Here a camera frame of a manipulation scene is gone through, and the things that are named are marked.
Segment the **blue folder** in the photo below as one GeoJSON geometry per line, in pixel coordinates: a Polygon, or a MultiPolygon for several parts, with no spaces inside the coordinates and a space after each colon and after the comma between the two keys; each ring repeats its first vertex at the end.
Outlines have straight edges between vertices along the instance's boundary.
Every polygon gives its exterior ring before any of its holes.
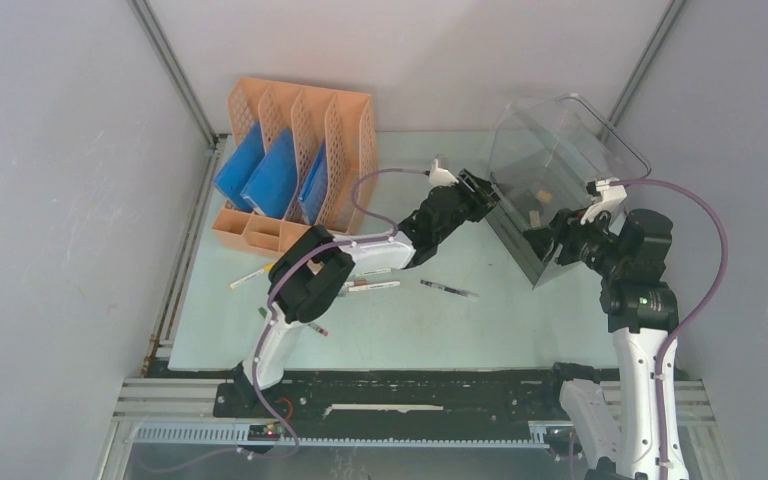
{"type": "Polygon", "coordinates": [[[261,124],[256,121],[229,160],[214,177],[214,187],[239,211],[246,213],[253,211],[243,199],[242,189],[264,156],[261,124]]]}
{"type": "Polygon", "coordinates": [[[326,143],[322,142],[311,170],[306,177],[298,196],[302,220],[308,225],[317,222],[319,213],[327,195],[327,153],[326,143]]]}
{"type": "Polygon", "coordinates": [[[292,132],[282,130],[241,191],[253,212],[282,219],[297,187],[297,167],[292,132]]]}

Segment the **blue folder front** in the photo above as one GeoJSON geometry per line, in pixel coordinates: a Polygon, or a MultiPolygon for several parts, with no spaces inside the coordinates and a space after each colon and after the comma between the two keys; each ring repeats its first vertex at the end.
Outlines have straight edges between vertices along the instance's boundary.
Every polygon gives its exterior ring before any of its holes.
{"type": "Polygon", "coordinates": [[[264,156],[261,124],[256,121],[229,160],[214,177],[214,187],[239,211],[246,213],[253,211],[243,199],[242,189],[264,156]]]}

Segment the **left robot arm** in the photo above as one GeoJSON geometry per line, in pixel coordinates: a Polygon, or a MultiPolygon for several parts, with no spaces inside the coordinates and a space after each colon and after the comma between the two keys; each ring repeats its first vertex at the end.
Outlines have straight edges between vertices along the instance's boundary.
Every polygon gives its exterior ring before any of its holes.
{"type": "Polygon", "coordinates": [[[273,264],[262,332],[233,370],[237,402],[250,415],[272,411],[273,386],[282,380],[302,329],[332,306],[352,274],[418,267],[458,227],[483,220],[500,201],[490,181],[466,169],[455,176],[425,175],[432,184],[427,198],[389,230],[346,236],[316,225],[273,264]]]}

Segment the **clear plastic drawer cabinet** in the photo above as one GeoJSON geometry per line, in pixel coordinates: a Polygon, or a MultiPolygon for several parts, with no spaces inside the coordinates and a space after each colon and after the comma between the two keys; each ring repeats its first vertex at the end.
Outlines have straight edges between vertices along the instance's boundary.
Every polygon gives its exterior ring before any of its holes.
{"type": "Polygon", "coordinates": [[[487,221],[526,278],[539,287],[568,269],[553,260],[542,263],[524,239],[523,233],[532,230],[529,212],[539,211],[541,227],[550,226],[559,212],[590,206],[588,182],[645,178],[651,164],[594,105],[568,93],[510,102],[494,126],[487,173],[500,198],[487,221]],[[550,192],[552,201],[540,203],[535,198],[539,190],[550,192]]]}

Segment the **small cork block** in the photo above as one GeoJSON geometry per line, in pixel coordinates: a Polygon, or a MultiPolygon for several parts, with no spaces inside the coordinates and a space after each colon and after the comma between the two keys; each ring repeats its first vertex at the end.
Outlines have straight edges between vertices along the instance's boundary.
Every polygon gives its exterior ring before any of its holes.
{"type": "Polygon", "coordinates": [[[553,196],[552,196],[552,194],[551,194],[550,192],[548,192],[548,191],[545,191],[545,190],[539,190],[539,191],[538,191],[538,192],[535,194],[535,198],[536,198],[536,199],[537,199],[537,200],[538,200],[540,203],[543,203],[543,204],[548,204],[548,203],[550,203],[550,202],[552,201],[552,199],[553,199],[553,196]]]}

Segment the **clear purple pen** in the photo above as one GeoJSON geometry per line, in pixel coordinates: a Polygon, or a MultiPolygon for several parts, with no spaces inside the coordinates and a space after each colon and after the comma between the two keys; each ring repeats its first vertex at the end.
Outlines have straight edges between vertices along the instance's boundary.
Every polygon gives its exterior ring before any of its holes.
{"type": "Polygon", "coordinates": [[[421,279],[420,280],[420,284],[424,285],[426,287],[429,287],[429,288],[441,290],[441,291],[444,291],[444,292],[447,292],[447,293],[450,293],[450,294],[454,294],[454,295],[458,295],[458,296],[461,296],[461,297],[464,297],[464,298],[478,298],[479,297],[479,295],[474,293],[474,292],[470,292],[470,291],[464,290],[464,289],[458,289],[458,288],[455,288],[455,287],[450,287],[450,286],[441,284],[439,282],[434,282],[434,281],[430,281],[430,280],[421,279]]]}

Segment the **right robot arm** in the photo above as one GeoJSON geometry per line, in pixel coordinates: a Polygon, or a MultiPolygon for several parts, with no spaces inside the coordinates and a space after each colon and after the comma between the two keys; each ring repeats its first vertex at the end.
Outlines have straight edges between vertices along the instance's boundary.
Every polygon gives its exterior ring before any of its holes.
{"type": "Polygon", "coordinates": [[[672,245],[672,222],[635,209],[622,229],[612,216],[585,221],[583,211],[563,209],[546,227],[526,233],[561,266],[577,262],[601,278],[600,305],[618,359],[621,414],[613,416],[595,368],[554,364],[554,383],[541,392],[545,411],[569,417],[569,450],[581,452],[588,479],[686,479],[674,405],[674,348],[660,352],[678,325],[677,300],[662,281],[672,245]]]}

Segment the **tan eraser stick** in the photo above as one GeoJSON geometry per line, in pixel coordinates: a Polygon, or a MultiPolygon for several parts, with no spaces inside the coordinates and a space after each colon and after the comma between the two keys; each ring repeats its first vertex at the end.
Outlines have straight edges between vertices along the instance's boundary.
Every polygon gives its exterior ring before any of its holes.
{"type": "Polygon", "coordinates": [[[537,210],[531,210],[528,214],[529,225],[532,229],[541,227],[541,215],[537,210]]]}

